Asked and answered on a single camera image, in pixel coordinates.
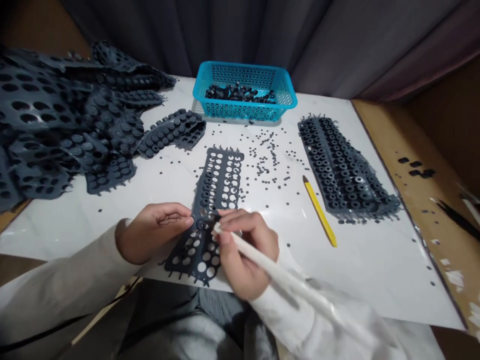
yellow pencil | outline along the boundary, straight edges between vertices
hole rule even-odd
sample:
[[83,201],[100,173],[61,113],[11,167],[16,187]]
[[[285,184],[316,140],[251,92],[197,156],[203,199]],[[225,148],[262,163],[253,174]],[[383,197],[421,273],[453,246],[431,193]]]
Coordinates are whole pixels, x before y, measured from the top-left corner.
[[316,213],[318,215],[318,218],[320,219],[320,222],[323,226],[323,229],[325,230],[326,236],[328,237],[328,240],[330,240],[330,244],[336,248],[337,247],[337,240],[335,239],[335,234],[330,227],[329,222],[327,221],[327,218],[325,217],[325,214],[320,207],[319,201],[317,200],[317,197],[315,196],[314,189],[312,189],[312,185],[310,185],[309,181],[303,176],[303,183],[305,184],[306,191],[308,192],[308,195],[310,196],[310,200],[313,203],[313,206],[315,207]]

white tabletop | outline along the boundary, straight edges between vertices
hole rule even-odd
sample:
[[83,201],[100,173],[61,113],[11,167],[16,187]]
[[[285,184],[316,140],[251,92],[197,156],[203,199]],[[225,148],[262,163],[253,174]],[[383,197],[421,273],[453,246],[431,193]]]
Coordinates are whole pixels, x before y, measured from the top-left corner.
[[[167,97],[164,106],[146,111],[141,117],[145,129],[178,109],[198,110],[192,96],[194,84],[195,79],[181,77],[172,90],[163,92]],[[55,200],[34,200],[28,205],[0,235],[0,253],[46,261],[66,257],[119,219],[134,218],[148,203],[180,202],[191,207],[196,175],[202,172],[199,167],[205,163],[206,148],[228,146],[245,154],[240,187],[246,198],[244,202],[239,200],[238,206],[260,212],[278,232],[282,250],[290,251],[309,275],[365,300],[382,316],[464,329],[439,276],[427,268],[433,269],[429,255],[404,210],[398,214],[400,220],[386,219],[380,223],[370,220],[365,225],[338,224],[327,213],[338,247],[330,245],[302,181],[302,175],[306,175],[313,189],[319,192],[313,173],[305,170],[310,165],[297,128],[302,116],[322,113],[337,120],[342,134],[377,171],[387,192],[394,194],[396,190],[350,101],[307,94],[297,94],[297,98],[297,107],[275,123],[248,125],[246,120],[223,123],[223,119],[207,118],[205,135],[192,151],[169,146],[150,160],[137,157],[136,175],[125,187],[110,193],[87,194],[85,178],[77,176],[72,182],[72,192]],[[267,149],[270,142],[260,145],[271,132],[275,133],[277,166],[273,166]],[[256,136],[261,133],[266,135],[258,139]],[[250,147],[256,148],[256,158],[250,156]],[[256,166],[263,156],[268,159],[262,165],[270,173],[257,176]],[[272,178],[278,179],[276,184],[262,183]],[[321,195],[318,200],[323,206]],[[169,251],[165,248],[141,274],[192,284],[193,279],[185,275],[178,280],[178,273],[168,278],[169,273],[157,265]],[[210,287],[229,290],[221,271]]]

gray curtain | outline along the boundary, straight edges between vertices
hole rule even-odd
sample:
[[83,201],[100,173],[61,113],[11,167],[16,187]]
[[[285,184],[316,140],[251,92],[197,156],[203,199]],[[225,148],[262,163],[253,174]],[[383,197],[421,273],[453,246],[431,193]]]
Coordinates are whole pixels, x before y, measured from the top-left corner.
[[480,51],[478,0],[61,0],[89,41],[169,74],[286,68],[295,91],[394,100]]

blue basket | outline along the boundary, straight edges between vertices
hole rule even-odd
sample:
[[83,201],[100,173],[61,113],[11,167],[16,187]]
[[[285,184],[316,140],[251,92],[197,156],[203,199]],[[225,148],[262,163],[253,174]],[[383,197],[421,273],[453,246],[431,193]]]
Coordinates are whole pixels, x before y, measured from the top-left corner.
[[[257,96],[273,89],[276,104],[218,100],[205,97],[210,85],[226,87],[240,82],[241,86],[258,90]],[[275,122],[288,109],[297,106],[292,81],[287,70],[281,67],[248,65],[235,62],[205,61],[196,76],[193,97],[205,115],[216,118],[255,119]]]

fingernail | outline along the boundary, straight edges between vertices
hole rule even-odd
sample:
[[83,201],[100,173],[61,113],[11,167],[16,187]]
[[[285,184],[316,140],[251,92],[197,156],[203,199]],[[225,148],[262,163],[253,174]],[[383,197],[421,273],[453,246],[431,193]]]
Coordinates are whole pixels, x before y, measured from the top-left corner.
[[230,242],[230,238],[232,236],[229,232],[221,232],[220,233],[220,245],[227,245]]

